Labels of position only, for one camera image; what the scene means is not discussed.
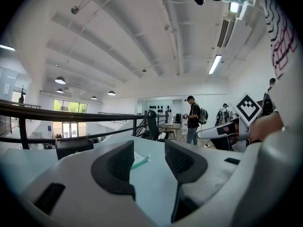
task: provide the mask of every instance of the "green object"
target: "green object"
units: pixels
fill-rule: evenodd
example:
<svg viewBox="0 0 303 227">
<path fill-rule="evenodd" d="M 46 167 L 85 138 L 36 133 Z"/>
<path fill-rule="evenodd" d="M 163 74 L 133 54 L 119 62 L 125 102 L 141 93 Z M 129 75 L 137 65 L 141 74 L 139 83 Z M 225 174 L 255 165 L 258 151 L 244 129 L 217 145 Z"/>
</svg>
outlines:
<svg viewBox="0 0 303 227">
<path fill-rule="evenodd" d="M 142 165 L 143 163 L 145 163 L 147 161 L 151 161 L 151 155 L 150 154 L 148 155 L 148 157 L 142 157 L 138 153 L 134 152 L 134 163 L 133 163 L 131 169 L 134 169 L 134 168 Z"/>
</svg>

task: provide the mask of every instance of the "backpack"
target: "backpack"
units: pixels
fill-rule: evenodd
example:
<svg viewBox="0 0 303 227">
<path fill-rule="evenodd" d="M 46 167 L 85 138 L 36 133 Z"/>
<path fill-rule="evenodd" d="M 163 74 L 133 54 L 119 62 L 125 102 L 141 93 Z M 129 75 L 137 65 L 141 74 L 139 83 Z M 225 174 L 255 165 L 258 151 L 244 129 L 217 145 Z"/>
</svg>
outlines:
<svg viewBox="0 0 303 227">
<path fill-rule="evenodd" d="M 199 118 L 199 123 L 200 124 L 206 124 L 207 119 L 208 119 L 208 112 L 204 108 L 201 108 L 200 109 L 200 116 L 198 118 Z"/>
<path fill-rule="evenodd" d="M 262 112 L 263 116 L 270 115 L 274 110 L 274 104 L 271 101 L 268 93 L 264 94 L 262 109 L 263 109 L 263 112 Z"/>
</svg>

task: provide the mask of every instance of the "black t-shirt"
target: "black t-shirt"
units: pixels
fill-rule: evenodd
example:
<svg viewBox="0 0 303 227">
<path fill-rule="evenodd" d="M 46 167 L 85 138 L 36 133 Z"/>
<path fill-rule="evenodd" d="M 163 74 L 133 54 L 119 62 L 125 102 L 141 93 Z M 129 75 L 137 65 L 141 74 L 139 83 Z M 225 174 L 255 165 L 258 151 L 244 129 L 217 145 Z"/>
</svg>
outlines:
<svg viewBox="0 0 303 227">
<path fill-rule="evenodd" d="M 193 115 L 193 114 L 200 115 L 200 107 L 196 103 L 194 103 L 190 106 L 189 115 Z M 188 119 L 187 127 L 188 128 L 198 128 L 199 127 L 199 119 L 198 118 Z"/>
</svg>

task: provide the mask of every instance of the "white table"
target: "white table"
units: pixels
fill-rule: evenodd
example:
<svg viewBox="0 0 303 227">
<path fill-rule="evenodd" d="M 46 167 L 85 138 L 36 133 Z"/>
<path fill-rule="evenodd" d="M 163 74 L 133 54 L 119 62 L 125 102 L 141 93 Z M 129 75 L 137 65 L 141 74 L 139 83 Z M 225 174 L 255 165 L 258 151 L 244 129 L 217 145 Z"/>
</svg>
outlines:
<svg viewBox="0 0 303 227">
<path fill-rule="evenodd" d="M 134 140 L 134 150 L 141 156 L 151 153 L 151 162 L 132 169 L 130 184 L 135 187 L 136 203 L 158 225 L 168 225 L 177 193 L 177 180 L 165 161 L 164 143 L 133 136 L 111 137 L 94 148 Z M 9 148 L 0 158 L 0 170 L 11 190 L 21 193 L 46 169 L 58 162 L 55 150 Z"/>
</svg>

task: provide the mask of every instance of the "ceiling light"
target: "ceiling light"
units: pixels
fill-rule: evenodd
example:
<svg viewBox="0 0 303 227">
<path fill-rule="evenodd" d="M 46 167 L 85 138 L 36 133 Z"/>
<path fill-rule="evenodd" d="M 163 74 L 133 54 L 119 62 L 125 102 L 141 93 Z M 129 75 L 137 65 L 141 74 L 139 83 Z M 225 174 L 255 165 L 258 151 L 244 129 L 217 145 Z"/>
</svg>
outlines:
<svg viewBox="0 0 303 227">
<path fill-rule="evenodd" d="M 216 69 L 217 65 L 219 64 L 219 61 L 221 60 L 221 55 L 216 55 L 216 58 L 213 62 L 213 65 L 211 67 L 211 69 L 209 70 L 209 75 L 213 74 L 214 70 Z"/>
<path fill-rule="evenodd" d="M 236 13 L 238 12 L 238 9 L 239 9 L 239 4 L 236 3 L 236 2 L 231 2 L 230 5 L 229 5 L 229 11 L 232 12 L 232 13 Z"/>
<path fill-rule="evenodd" d="M 65 79 L 64 77 L 57 77 L 55 82 L 59 84 L 65 84 Z"/>
<path fill-rule="evenodd" d="M 0 44 L 0 48 L 7 49 L 7 50 L 10 50 L 10 51 L 15 51 L 15 49 L 13 47 L 2 45 L 2 44 Z"/>
<path fill-rule="evenodd" d="M 114 91 L 109 91 L 107 94 L 111 95 L 111 96 L 115 96 L 116 95 L 116 93 Z"/>
</svg>

